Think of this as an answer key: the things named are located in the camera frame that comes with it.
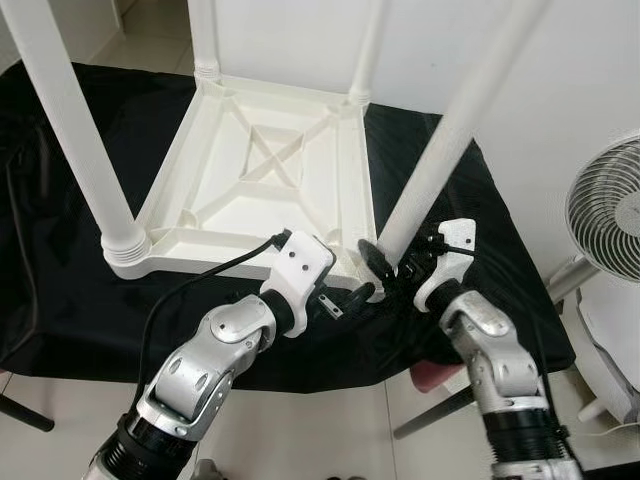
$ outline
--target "black tablecloth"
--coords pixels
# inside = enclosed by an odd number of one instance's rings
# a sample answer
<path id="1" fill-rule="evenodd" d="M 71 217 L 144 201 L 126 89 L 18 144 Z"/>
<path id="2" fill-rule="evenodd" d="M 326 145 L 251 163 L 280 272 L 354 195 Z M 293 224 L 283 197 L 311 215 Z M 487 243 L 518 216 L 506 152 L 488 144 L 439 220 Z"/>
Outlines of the black tablecloth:
<path id="1" fill-rule="evenodd" d="M 136 214 L 193 96 L 193 78 L 74 68 Z M 437 115 L 369 107 L 365 126 L 378 232 L 438 120 Z M 147 313 L 190 275 L 155 272 L 125 281 L 109 269 L 97 226 L 22 64 L 0 77 L 0 155 L 0 368 L 25 375 L 135 380 Z M 530 322 L 537 322 L 552 369 L 570 365 L 569 341 L 475 144 L 427 222 L 459 217 L 477 221 L 477 257 L 465 283 L 513 319 L 530 350 Z M 170 303 L 154 331 L 153 366 L 192 334 L 206 311 L 258 286 L 214 278 Z M 338 322 L 312 312 L 305 334 L 277 342 L 236 386 L 313 392 L 377 383 L 420 359 L 459 362 L 434 319 L 405 300 L 370 306 Z"/>

